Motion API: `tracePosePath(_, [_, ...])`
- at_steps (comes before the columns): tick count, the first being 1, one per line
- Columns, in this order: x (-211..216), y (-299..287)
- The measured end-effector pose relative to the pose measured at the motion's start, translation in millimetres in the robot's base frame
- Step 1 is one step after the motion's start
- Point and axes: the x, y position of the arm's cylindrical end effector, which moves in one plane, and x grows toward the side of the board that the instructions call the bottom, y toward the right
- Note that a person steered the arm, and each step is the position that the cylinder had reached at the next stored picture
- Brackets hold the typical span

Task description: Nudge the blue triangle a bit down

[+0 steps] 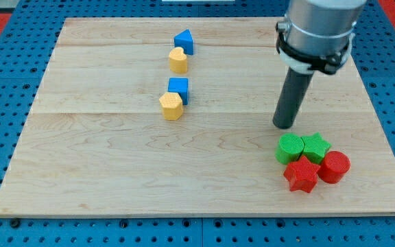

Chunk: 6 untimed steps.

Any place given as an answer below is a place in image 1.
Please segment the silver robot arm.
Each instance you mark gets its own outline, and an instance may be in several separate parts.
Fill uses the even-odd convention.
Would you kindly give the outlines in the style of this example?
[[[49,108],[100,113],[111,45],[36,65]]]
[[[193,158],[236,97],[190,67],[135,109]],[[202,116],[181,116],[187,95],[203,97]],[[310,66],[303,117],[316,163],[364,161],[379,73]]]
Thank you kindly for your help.
[[[293,71],[333,75],[348,60],[366,0],[291,0],[277,22],[277,52]]]

